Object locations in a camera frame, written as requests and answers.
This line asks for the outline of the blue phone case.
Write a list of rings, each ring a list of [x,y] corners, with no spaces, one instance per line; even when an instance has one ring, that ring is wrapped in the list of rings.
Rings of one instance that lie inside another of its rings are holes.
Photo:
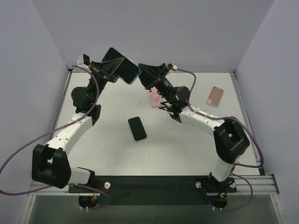
[[[120,77],[125,83],[132,84],[140,76],[141,69],[131,59],[125,56],[122,57],[124,58],[124,61],[121,64]]]

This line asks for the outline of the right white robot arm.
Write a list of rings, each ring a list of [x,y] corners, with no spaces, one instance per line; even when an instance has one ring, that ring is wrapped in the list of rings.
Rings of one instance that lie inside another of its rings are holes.
[[[173,120],[192,125],[214,138],[218,160],[210,175],[218,182],[225,181],[250,146],[243,127],[233,118],[215,117],[191,106],[192,89],[173,86],[166,77],[170,71],[177,71],[177,66],[164,63],[159,66],[140,63],[138,66],[141,69],[139,79],[145,89],[155,88],[164,99],[159,109],[167,111]]]

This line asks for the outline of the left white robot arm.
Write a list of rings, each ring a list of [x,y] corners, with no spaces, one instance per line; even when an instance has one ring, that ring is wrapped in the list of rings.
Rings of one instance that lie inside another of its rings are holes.
[[[82,54],[75,68],[82,69],[91,77],[87,86],[75,87],[71,92],[76,108],[70,122],[55,131],[56,136],[45,145],[36,145],[32,155],[32,179],[53,187],[64,188],[69,184],[79,184],[85,192],[94,190],[94,172],[86,168],[72,167],[68,155],[72,148],[98,121],[101,105],[97,103],[108,82],[115,83],[124,57],[105,62],[90,61]]]

